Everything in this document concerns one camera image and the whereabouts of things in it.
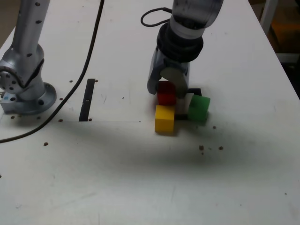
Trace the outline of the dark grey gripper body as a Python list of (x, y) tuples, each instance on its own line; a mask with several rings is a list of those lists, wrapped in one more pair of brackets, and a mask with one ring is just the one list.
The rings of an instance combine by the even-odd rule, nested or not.
[(180, 70), (188, 70), (190, 67), (189, 62), (178, 62), (178, 61), (172, 60), (168, 57), (164, 58), (164, 64), (168, 68), (177, 68)]

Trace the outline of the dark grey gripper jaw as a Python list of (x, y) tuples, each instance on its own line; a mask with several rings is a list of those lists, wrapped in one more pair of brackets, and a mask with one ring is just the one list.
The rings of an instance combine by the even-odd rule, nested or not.
[(160, 72), (165, 68), (164, 55), (160, 50), (155, 50), (150, 64), (150, 72), (147, 81), (148, 92), (155, 95), (158, 89), (158, 82), (161, 79)]

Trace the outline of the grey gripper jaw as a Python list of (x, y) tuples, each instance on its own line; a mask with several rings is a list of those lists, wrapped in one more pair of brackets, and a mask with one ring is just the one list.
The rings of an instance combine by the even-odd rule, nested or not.
[(180, 69), (166, 67), (160, 71), (162, 78), (170, 81), (175, 86), (176, 96), (183, 99), (188, 91), (189, 77)]

